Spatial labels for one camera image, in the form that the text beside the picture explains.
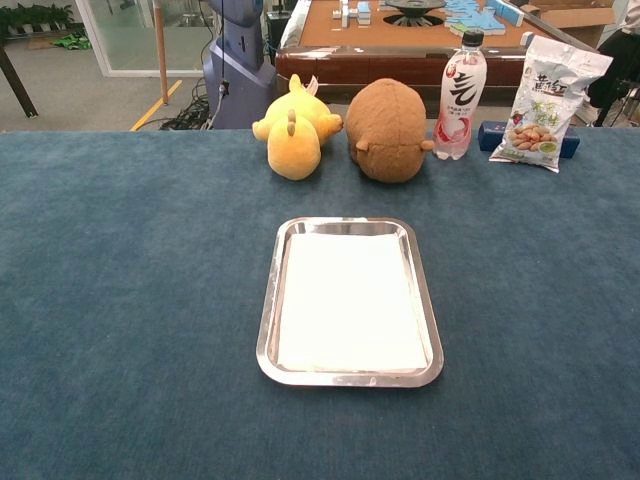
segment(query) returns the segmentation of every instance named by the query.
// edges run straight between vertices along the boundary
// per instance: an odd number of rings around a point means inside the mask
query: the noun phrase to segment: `stuffed animal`
[[[276,99],[265,117],[253,123],[253,135],[267,142],[269,165],[291,180],[301,180],[313,173],[320,160],[320,147],[340,130],[340,115],[332,114],[302,86],[295,74],[289,81],[289,93]]]
[[[367,85],[347,111],[347,138],[353,161],[369,178],[405,182],[422,167],[433,142],[425,140],[427,112],[420,95],[390,78]]]

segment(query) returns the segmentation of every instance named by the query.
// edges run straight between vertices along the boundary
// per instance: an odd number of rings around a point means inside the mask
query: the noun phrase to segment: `bottle cap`
[[[482,30],[467,30],[462,35],[462,45],[465,47],[479,47],[484,40],[484,32]]]

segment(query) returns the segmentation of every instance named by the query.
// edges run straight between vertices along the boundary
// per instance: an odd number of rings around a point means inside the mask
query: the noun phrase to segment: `plastic bottle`
[[[480,51],[481,30],[466,31],[462,49],[447,63],[442,74],[440,114],[433,140],[441,160],[458,160],[469,149],[471,122],[487,79],[487,62]]]

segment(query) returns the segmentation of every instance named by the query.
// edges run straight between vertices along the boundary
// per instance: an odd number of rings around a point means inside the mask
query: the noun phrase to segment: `white paper towel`
[[[278,363],[298,371],[426,368],[396,235],[294,234]]]

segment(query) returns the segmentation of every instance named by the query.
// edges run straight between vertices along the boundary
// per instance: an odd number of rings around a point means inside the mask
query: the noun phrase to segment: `person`
[[[640,0],[629,0],[626,14],[620,28],[616,30],[598,48],[602,55],[613,58],[607,73],[591,84],[585,102],[577,112],[587,123],[594,121],[601,108],[611,101],[612,90],[619,87],[618,80],[636,80],[640,75]],[[619,100],[628,93],[628,89],[619,89]]]

